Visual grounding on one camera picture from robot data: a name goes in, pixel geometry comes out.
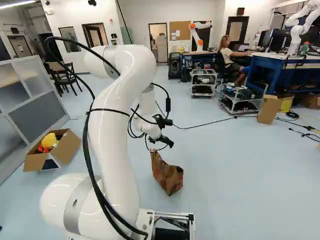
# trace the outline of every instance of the shorts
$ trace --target shorts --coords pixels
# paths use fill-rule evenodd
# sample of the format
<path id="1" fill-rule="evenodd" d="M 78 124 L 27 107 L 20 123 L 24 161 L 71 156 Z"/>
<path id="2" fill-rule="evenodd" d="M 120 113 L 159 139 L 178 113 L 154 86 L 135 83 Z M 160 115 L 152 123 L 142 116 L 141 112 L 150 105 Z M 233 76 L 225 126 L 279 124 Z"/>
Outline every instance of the shorts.
<path id="1" fill-rule="evenodd" d="M 231 63 L 227 68 L 226 71 L 228 73 L 240 72 L 241 65 L 238 63 Z"/>
<path id="2" fill-rule="evenodd" d="M 249 72 L 250 72 L 250 67 L 249 66 L 246 66 L 242 69 L 242 72 L 245 74 L 245 75 L 248 75 Z"/>

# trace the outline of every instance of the office chair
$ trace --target office chair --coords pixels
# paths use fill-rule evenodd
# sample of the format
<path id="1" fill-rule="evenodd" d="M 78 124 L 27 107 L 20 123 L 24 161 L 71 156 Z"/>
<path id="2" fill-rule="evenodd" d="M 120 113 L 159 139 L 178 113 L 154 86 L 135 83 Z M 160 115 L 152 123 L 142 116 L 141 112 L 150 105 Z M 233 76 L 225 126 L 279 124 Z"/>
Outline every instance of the office chair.
<path id="1" fill-rule="evenodd" d="M 65 63 L 64 65 L 68 69 L 70 69 L 73 73 L 75 72 L 74 65 L 72 62 Z M 72 74 L 70 74 L 68 71 L 66 71 L 65 69 L 63 69 L 63 70 L 64 71 L 54 71 L 54 70 L 51 71 L 51 75 L 54 80 L 54 85 L 55 85 L 60 97 L 62 97 L 62 94 L 64 93 L 63 89 L 66 90 L 67 93 L 69 93 L 68 85 L 70 85 L 72 91 L 77 96 L 78 94 L 76 93 L 73 84 L 76 83 L 78 88 L 82 92 L 82 89 L 78 83 L 78 80 Z"/>
<path id="2" fill-rule="evenodd" d="M 233 82 L 235 80 L 234 73 L 236 71 L 228 71 L 228 66 L 230 66 L 232 63 L 225 63 L 224 56 L 220 51 L 217 52 L 215 56 L 215 71 L 218 73 L 217 75 L 217 82 L 221 83 L 228 83 Z"/>

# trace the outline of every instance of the woman's blonde hair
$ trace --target woman's blonde hair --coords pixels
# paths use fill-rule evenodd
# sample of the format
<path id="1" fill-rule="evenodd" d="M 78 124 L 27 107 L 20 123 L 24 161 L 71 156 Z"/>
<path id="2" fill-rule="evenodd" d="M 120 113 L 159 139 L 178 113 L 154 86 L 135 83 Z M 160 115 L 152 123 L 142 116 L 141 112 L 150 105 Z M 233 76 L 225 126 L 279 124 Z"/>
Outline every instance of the woman's blonde hair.
<path id="1" fill-rule="evenodd" d="M 225 48 L 228 47 L 228 43 L 227 43 L 228 38 L 230 38 L 229 35 L 224 35 L 224 36 L 221 38 L 220 45 L 219 45 L 219 48 L 218 48 L 218 51 L 219 51 L 219 52 L 221 51 L 221 49 L 225 49 Z"/>

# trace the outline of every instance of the woman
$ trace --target woman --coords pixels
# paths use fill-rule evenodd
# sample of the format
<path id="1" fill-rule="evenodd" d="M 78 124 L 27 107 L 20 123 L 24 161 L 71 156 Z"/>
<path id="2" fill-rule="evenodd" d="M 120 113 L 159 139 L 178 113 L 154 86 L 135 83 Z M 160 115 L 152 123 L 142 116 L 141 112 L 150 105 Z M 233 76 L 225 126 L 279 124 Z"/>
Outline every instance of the woman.
<path id="1" fill-rule="evenodd" d="M 233 73 L 233 72 L 239 72 L 241 73 L 240 76 L 238 77 L 238 79 L 234 82 L 234 84 L 236 85 L 242 85 L 244 84 L 244 80 L 246 75 L 249 73 L 250 71 L 250 67 L 244 67 L 241 66 L 238 63 L 233 62 L 230 58 L 231 57 L 244 57 L 244 56 L 248 56 L 252 53 L 252 51 L 247 51 L 247 52 L 239 52 L 239 51 L 231 51 L 229 49 L 229 44 L 231 42 L 230 36 L 228 35 L 224 35 L 221 38 L 220 41 L 220 46 L 218 51 L 222 53 L 223 58 L 224 58 L 224 63 L 225 64 L 229 64 L 226 66 L 226 69 L 228 72 Z"/>

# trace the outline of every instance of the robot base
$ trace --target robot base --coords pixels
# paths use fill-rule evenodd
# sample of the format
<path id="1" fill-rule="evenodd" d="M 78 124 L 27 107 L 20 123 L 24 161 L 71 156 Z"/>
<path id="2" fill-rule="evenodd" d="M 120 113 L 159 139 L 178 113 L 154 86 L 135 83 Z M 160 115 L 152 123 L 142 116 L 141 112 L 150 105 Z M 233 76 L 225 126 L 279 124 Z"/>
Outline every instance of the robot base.
<path id="1" fill-rule="evenodd" d="M 156 227 L 156 223 L 162 220 L 180 230 L 172 230 Z M 193 213 L 155 212 L 153 210 L 140 209 L 136 221 L 138 229 L 148 232 L 146 240 L 195 240 L 196 220 Z M 137 240 L 144 240 L 142 235 L 131 236 Z M 69 234 L 68 240 L 91 240 L 83 236 Z"/>

